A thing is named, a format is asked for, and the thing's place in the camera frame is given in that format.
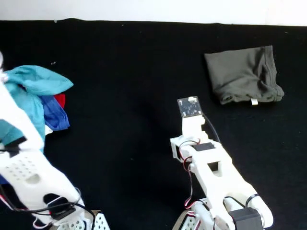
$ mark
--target perforated plastic panel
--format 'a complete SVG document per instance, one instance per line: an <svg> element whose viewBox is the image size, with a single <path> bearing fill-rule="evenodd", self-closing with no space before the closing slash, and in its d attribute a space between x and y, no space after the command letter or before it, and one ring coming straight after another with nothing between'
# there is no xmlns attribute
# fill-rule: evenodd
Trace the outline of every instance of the perforated plastic panel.
<svg viewBox="0 0 307 230"><path fill-rule="evenodd" d="M36 166L29 157L18 155L11 161L11 165L5 168L16 180L25 180L36 174Z"/></svg>
<svg viewBox="0 0 307 230"><path fill-rule="evenodd" d="M62 224L58 227L58 230L84 230L85 223L81 220L76 221L75 223Z"/></svg>
<svg viewBox="0 0 307 230"><path fill-rule="evenodd" d="M186 217L185 221L182 224L182 227L180 230L194 230L195 225L197 224L197 220L195 217ZM205 230L201 226L198 228L198 230Z"/></svg>
<svg viewBox="0 0 307 230"><path fill-rule="evenodd" d="M110 230L109 225L107 224L105 215L98 213L95 220L94 230Z"/></svg>

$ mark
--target circuit board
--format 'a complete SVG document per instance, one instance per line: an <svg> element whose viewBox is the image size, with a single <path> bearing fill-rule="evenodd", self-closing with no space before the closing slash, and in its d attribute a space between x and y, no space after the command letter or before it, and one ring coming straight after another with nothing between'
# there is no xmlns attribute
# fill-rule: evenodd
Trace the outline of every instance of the circuit board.
<svg viewBox="0 0 307 230"><path fill-rule="evenodd" d="M177 102L182 118L202 115L201 105L197 96L178 99Z"/></svg>

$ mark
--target black fabric surface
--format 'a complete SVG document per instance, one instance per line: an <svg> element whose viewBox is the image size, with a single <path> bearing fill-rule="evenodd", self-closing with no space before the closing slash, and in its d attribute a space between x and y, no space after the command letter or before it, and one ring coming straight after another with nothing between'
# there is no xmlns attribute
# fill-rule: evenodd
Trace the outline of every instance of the black fabric surface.
<svg viewBox="0 0 307 230"><path fill-rule="evenodd" d="M170 230L183 211L189 179L169 138L181 134L176 99L191 95L271 208L273 229L307 229L307 28L64 20L0 22L0 31L6 69L39 65L75 84L71 128L47 137L45 155L111 229ZM284 98L220 105L203 54L268 45ZM31 229L33 220L0 212L1 229Z"/></svg>

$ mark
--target teal cloth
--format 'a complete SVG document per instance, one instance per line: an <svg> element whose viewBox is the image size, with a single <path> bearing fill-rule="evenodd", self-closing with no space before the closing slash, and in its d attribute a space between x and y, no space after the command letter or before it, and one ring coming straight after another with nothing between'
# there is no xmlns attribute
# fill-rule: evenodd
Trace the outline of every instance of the teal cloth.
<svg viewBox="0 0 307 230"><path fill-rule="evenodd" d="M45 141L45 119L42 102L38 96L55 95L66 91L73 83L64 76L40 66L19 66L6 71L5 87L18 107L30 117ZM0 120L0 140L4 145L21 138L22 132L4 120Z"/></svg>

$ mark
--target red cloth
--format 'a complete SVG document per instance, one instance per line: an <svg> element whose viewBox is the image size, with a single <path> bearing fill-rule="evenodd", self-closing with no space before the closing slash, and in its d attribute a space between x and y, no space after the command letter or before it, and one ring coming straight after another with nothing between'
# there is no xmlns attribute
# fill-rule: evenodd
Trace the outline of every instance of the red cloth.
<svg viewBox="0 0 307 230"><path fill-rule="evenodd" d="M66 96L65 96L65 94L63 94L63 93L56 94L56 95L54 95L54 98L57 100L57 102L60 104L60 106L61 106L62 108L64 108L64 106L65 106L65 101L66 101Z"/></svg>

